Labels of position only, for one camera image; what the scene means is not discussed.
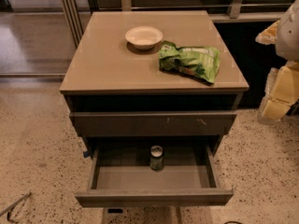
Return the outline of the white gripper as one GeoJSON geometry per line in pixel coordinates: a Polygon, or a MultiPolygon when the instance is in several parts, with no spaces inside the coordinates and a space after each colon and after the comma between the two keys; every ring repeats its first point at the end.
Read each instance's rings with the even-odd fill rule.
{"type": "MultiPolygon", "coordinates": [[[[278,25],[279,21],[272,23],[256,36],[255,41],[263,45],[275,44],[278,25]]],[[[294,105],[299,99],[299,62],[287,61],[278,70],[270,96],[275,101],[266,97],[263,98],[262,116],[268,119],[280,120],[290,110],[289,105],[294,105]]]]}

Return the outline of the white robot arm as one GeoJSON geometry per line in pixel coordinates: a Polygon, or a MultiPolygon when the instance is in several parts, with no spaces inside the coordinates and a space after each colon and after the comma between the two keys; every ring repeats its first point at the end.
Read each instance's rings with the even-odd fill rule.
{"type": "Polygon", "coordinates": [[[299,0],[295,0],[279,21],[259,33],[255,41],[273,44],[277,56],[287,61],[279,69],[270,70],[259,107],[258,121],[274,125],[299,100],[299,0]]]}

